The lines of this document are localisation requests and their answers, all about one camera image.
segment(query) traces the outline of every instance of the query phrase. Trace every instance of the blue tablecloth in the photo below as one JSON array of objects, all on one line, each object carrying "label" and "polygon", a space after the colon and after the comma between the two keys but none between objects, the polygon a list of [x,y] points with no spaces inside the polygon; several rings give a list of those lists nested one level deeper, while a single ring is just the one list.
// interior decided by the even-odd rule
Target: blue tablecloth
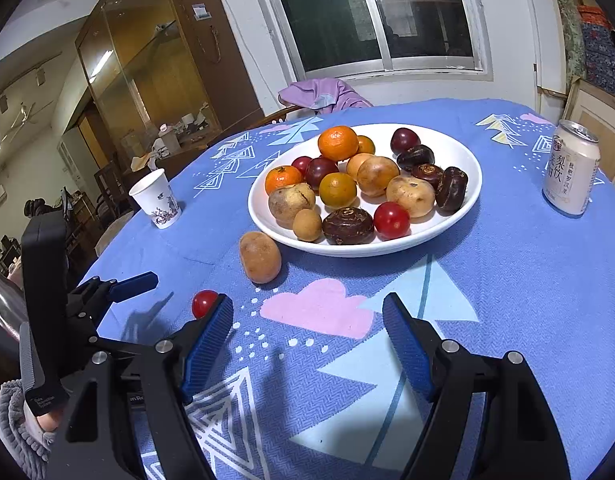
[{"label": "blue tablecloth", "polygon": [[[418,124],[465,144],[483,169],[472,211],[424,245],[388,256],[346,260],[282,246],[280,276],[253,285],[238,240],[255,230],[246,204],[254,178],[330,126],[368,123]],[[526,356],[572,479],[583,480],[615,440],[615,189],[600,173],[582,218],[551,208],[541,187],[553,129],[510,102],[435,100],[234,136],[172,182],[184,207],[177,223],[159,231],[141,212],[94,264],[89,276],[153,270],[160,280],[115,305],[99,332],[154,343],[192,319],[197,291],[224,292],[234,301],[234,328],[207,390],[188,408],[217,477],[398,479],[427,407],[383,327],[382,299],[395,290],[415,316],[468,350]],[[313,308],[310,319],[296,309],[302,303]],[[143,436],[141,445],[149,476],[161,478],[153,444]]]}]

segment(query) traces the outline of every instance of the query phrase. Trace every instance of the purple cloth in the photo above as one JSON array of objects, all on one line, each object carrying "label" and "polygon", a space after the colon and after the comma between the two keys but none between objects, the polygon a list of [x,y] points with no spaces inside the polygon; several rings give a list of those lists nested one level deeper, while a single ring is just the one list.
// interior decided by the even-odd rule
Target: purple cloth
[{"label": "purple cloth", "polygon": [[317,115],[338,112],[346,108],[366,108],[372,105],[345,81],[333,77],[292,83],[281,90],[278,95],[284,102],[310,108]]}]

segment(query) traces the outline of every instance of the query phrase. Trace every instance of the pink cloud pattern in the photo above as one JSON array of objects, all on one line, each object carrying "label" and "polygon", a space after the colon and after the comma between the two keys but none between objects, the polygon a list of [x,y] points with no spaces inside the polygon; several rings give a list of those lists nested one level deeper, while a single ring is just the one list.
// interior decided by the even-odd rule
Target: pink cloud pattern
[{"label": "pink cloud pattern", "polygon": [[542,117],[538,117],[538,116],[536,116],[534,114],[523,114],[523,115],[521,115],[520,119],[522,119],[524,121],[532,121],[534,124],[552,124],[547,119],[544,119]]},{"label": "pink cloud pattern", "polygon": [[345,285],[324,278],[298,294],[281,292],[263,302],[260,315],[314,332],[363,339],[372,326],[374,312],[358,308],[365,296],[345,297]]}]

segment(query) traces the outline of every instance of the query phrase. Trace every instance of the paper cup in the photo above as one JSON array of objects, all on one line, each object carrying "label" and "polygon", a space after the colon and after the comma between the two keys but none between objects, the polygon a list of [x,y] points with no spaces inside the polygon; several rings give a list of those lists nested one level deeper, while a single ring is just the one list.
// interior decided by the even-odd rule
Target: paper cup
[{"label": "paper cup", "polygon": [[180,217],[180,206],[162,168],[135,183],[129,190],[129,195],[138,202],[159,229],[169,227]]}]

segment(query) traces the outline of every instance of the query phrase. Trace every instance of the door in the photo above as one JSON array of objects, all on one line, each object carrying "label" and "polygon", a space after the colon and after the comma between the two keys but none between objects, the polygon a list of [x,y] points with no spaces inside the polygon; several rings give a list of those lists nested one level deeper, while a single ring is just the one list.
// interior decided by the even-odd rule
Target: door
[{"label": "door", "polygon": [[84,192],[93,204],[96,203],[100,190],[94,175],[98,171],[98,164],[94,160],[90,149],[82,138],[78,127],[67,130],[58,145],[58,151],[63,158],[76,186]]},{"label": "door", "polygon": [[558,122],[567,99],[565,43],[557,0],[527,0],[536,55],[536,110]]},{"label": "door", "polygon": [[221,0],[172,2],[223,136],[260,120],[264,114]]}]

